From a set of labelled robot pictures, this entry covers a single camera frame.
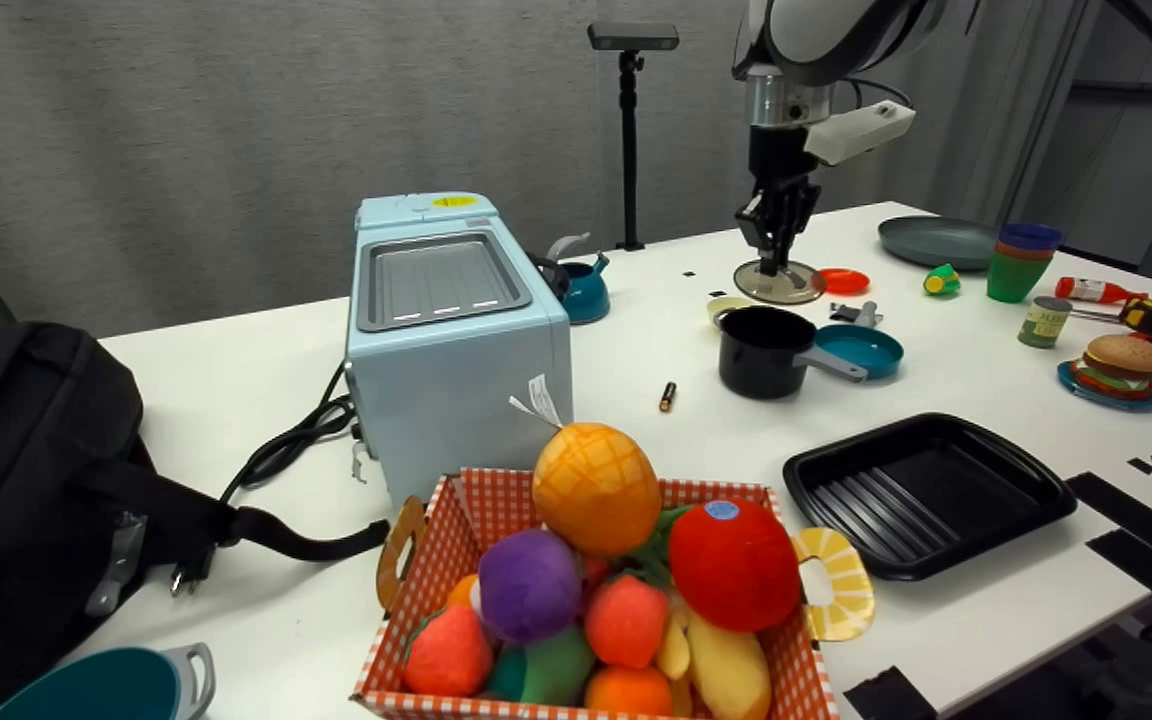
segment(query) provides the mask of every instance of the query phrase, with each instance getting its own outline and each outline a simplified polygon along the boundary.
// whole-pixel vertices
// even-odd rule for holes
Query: black tray
[[[1035,458],[939,412],[802,453],[785,485],[879,579],[924,579],[1075,510]]]

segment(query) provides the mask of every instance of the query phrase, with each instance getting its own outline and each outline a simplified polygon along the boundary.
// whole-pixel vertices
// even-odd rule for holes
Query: yellow lemon slice
[[[853,642],[867,630],[875,600],[860,551],[846,534],[804,530],[792,535],[802,560],[822,560],[832,606],[807,606],[813,642]]]

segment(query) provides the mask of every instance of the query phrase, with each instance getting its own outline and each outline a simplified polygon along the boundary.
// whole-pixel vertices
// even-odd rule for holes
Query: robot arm
[[[787,262],[822,190],[822,165],[846,165],[911,130],[911,107],[879,101],[828,107],[828,88],[875,70],[936,27],[949,0],[748,0],[737,80],[752,98],[748,174],[756,176],[737,230],[762,254],[737,284],[774,306],[817,295],[817,274]]]

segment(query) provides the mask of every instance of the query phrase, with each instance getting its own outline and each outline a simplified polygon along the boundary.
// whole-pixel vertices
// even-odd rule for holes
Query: light blue toaster
[[[573,421],[573,330],[487,195],[367,195],[356,214],[347,383],[389,496],[457,470],[534,470],[553,426],[526,415],[543,376]]]

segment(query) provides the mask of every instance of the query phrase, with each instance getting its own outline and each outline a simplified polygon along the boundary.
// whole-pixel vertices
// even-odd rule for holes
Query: black pole
[[[645,57],[638,48],[622,51],[622,149],[626,149],[626,241],[622,247],[645,247],[640,243],[640,124],[638,124],[638,73],[645,70]]]

